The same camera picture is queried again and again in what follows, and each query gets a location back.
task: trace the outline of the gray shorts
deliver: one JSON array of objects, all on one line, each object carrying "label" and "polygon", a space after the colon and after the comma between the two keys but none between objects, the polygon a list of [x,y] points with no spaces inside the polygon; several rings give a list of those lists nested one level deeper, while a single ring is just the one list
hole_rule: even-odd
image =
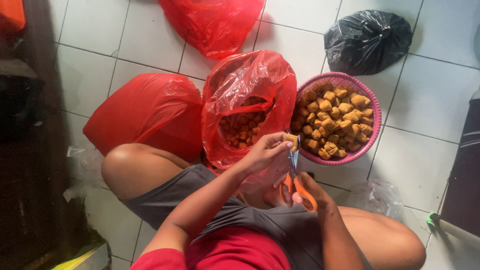
[{"label": "gray shorts", "polygon": [[[183,199],[215,177],[205,166],[193,165],[156,188],[122,203],[158,230]],[[302,205],[263,210],[247,206],[232,196],[199,237],[224,227],[244,227],[269,236],[284,250],[292,269],[323,269],[318,220],[316,214],[307,212]],[[366,269],[372,269],[363,253],[362,257]]]}]

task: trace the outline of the red bag filled with tofu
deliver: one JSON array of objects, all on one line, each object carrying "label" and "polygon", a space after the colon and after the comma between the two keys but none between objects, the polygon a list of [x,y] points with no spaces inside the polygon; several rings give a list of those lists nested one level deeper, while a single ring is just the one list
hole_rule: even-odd
[{"label": "red bag filled with tofu", "polygon": [[240,50],[264,0],[158,0],[181,38],[206,58],[223,59]]},{"label": "red bag filled with tofu", "polygon": [[[220,61],[208,75],[203,90],[202,141],[210,163],[227,169],[251,149],[227,143],[226,133],[220,127],[224,116],[269,111],[252,141],[255,144],[261,136],[284,131],[290,125],[296,95],[295,73],[277,52],[258,50]],[[250,97],[263,98],[265,102],[243,106]]]},{"label": "red bag filled with tofu", "polygon": [[127,143],[142,143],[193,161],[202,150],[202,97],[187,77],[141,74],[94,112],[84,134],[105,156]]}]

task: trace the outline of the person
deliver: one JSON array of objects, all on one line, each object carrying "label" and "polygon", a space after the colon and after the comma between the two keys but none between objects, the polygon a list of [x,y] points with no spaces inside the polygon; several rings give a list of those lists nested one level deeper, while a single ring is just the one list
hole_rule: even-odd
[{"label": "person", "polygon": [[[284,135],[264,135],[218,177],[203,165],[142,144],[109,152],[102,165],[105,182],[157,230],[132,269],[422,267],[425,247],[412,230],[382,215],[337,206],[304,172],[298,178],[317,201],[317,213],[304,209],[301,203],[308,201],[298,193],[290,205],[270,209],[249,206],[233,196],[248,175],[292,147],[292,142],[283,142]],[[265,198],[279,194],[278,185],[265,189]]]}]

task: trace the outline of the leg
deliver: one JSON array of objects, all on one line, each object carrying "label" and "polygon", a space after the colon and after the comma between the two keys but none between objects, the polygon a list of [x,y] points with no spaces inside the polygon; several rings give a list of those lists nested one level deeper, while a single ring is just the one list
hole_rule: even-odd
[{"label": "leg", "polygon": [[418,270],[422,267],[425,247],[407,226],[360,209],[338,208],[348,231],[374,269]]},{"label": "leg", "polygon": [[166,151],[143,144],[125,144],[107,154],[102,176],[112,192],[123,200],[159,186],[189,166]]}]

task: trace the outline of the red shirt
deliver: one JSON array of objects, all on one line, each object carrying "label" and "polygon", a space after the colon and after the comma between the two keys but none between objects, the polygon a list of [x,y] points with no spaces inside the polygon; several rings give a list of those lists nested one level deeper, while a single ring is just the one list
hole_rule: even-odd
[{"label": "red shirt", "polygon": [[143,254],[131,270],[290,270],[280,246],[270,237],[245,228],[229,227],[190,244],[185,252],[162,248]]}]

